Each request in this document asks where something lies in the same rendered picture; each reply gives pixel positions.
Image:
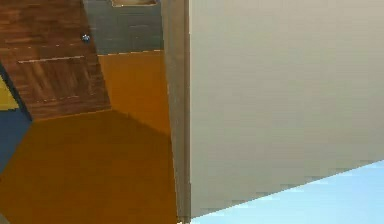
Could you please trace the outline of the brown wooden room door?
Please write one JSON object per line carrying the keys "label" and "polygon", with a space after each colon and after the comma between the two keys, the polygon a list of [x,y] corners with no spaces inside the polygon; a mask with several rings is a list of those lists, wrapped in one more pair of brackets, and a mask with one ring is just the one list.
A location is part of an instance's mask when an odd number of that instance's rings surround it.
{"label": "brown wooden room door", "polygon": [[0,0],[0,71],[34,120],[111,107],[82,0]]}

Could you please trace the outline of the light wooden framed picture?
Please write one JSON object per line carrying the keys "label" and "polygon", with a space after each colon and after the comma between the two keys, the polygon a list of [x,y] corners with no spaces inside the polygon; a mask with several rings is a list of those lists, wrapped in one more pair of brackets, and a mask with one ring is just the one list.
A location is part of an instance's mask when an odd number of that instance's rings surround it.
{"label": "light wooden framed picture", "polygon": [[157,3],[158,0],[111,0],[113,7],[147,7]]}

